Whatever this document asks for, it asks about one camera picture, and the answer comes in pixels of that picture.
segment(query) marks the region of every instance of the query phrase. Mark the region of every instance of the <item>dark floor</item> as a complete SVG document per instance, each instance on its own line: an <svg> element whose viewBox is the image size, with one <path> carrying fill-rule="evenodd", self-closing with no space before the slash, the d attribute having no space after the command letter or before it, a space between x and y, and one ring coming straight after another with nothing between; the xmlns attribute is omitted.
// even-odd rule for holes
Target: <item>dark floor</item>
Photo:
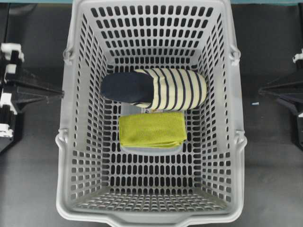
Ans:
<svg viewBox="0 0 303 227"><path fill-rule="evenodd" d="M25 66L56 84L62 82L62 51L70 5L38 4L23 11L0 4L0 42L22 44ZM245 201L233 223L210 227L301 227L303 152L294 144L290 113L258 88L296 71L292 56L302 47L297 6L233 6L244 107ZM6 18L8 29L5 34ZM29 106L22 140L0 154L0 227L93 227L100 223L67 221L55 207L60 102Z"/></svg>

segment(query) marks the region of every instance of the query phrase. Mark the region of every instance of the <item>slipper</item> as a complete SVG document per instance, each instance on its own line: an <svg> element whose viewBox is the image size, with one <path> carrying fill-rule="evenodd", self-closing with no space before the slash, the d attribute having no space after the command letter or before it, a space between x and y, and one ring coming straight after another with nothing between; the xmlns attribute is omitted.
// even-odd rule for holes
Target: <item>slipper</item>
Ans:
<svg viewBox="0 0 303 227"><path fill-rule="evenodd" d="M113 77L107 75L102 82L101 94L140 108L187 110L204 102L206 82L202 75L191 70L135 70L130 73L115 73Z"/></svg>

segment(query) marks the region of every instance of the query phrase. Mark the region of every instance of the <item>basket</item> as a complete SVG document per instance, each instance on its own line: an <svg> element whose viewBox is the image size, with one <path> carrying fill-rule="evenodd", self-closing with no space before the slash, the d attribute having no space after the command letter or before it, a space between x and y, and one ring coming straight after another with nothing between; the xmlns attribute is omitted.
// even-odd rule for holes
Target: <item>basket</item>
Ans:
<svg viewBox="0 0 303 227"><path fill-rule="evenodd" d="M228 0L75 0L64 51L56 206L114 227L231 222L242 211L243 111ZM139 68L203 73L207 97L185 111L178 154L120 149L124 105L100 95L107 74Z"/></svg>

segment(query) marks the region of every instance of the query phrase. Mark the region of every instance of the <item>black stand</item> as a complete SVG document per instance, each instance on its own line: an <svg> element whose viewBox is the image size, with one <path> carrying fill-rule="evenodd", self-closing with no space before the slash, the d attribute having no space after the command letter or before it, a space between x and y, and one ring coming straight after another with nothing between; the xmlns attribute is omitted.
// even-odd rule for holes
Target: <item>black stand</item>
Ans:
<svg viewBox="0 0 303 227"><path fill-rule="evenodd" d="M273 96L296 116L298 146L303 150L303 60L297 60L296 65L297 72L272 81L262 87L259 94Z"/></svg>
<svg viewBox="0 0 303 227"><path fill-rule="evenodd" d="M14 141L16 119L27 104L64 96L60 88L22 68L21 47L6 44L3 49L6 51L0 51L0 152Z"/></svg>

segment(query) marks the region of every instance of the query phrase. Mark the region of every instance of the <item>green towel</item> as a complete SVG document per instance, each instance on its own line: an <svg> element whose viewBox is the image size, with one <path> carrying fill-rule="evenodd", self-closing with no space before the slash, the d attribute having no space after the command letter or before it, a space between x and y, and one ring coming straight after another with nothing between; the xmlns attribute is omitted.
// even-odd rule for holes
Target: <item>green towel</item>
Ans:
<svg viewBox="0 0 303 227"><path fill-rule="evenodd" d="M181 112L142 113L119 118L121 146L173 148L187 139Z"/></svg>

